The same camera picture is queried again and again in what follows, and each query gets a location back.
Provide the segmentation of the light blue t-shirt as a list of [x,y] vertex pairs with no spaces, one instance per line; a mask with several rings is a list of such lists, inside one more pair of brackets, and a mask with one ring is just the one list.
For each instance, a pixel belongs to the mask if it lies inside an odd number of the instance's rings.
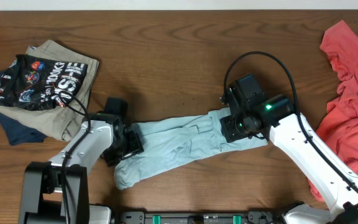
[[196,160],[268,144],[265,139],[255,137],[228,143],[220,124],[220,119],[228,115],[229,108],[223,108],[206,115],[132,124],[144,151],[118,163],[114,170],[116,187],[127,189],[141,180]]

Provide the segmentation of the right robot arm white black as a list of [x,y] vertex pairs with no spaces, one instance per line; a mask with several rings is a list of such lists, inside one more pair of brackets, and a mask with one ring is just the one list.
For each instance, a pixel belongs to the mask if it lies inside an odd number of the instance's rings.
[[358,223],[358,175],[320,140],[303,115],[295,113],[288,97],[228,93],[223,102],[231,111],[222,120],[226,139],[261,134],[301,169],[328,207],[292,205],[277,215],[276,223]]

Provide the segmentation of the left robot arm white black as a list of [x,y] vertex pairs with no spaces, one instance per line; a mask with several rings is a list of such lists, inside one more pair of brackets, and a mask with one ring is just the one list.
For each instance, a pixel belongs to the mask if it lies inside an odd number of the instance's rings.
[[88,174],[99,158],[114,166],[143,150],[121,115],[86,116],[61,152],[26,167],[19,223],[114,223],[111,208],[90,203]]

